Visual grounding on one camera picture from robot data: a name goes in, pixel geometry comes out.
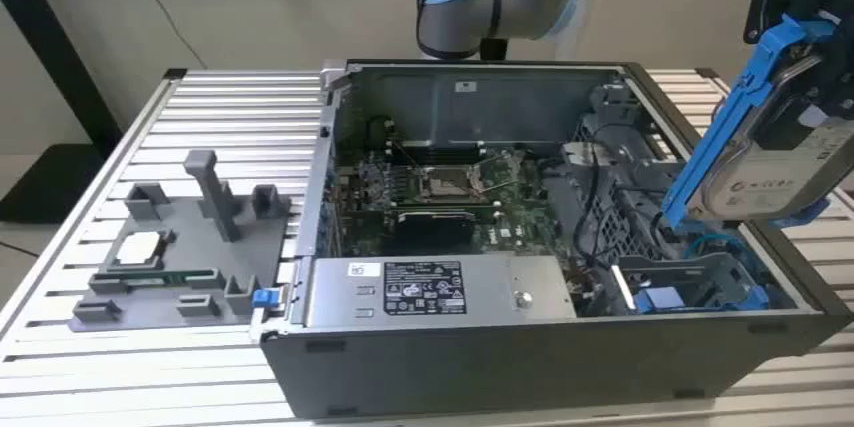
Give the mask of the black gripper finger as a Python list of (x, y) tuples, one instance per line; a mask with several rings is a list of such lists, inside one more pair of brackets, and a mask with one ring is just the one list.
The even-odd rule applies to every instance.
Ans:
[(765, 150), (793, 150), (828, 121), (853, 120), (853, 15), (800, 62), (801, 72), (781, 74), (772, 112), (757, 131)]

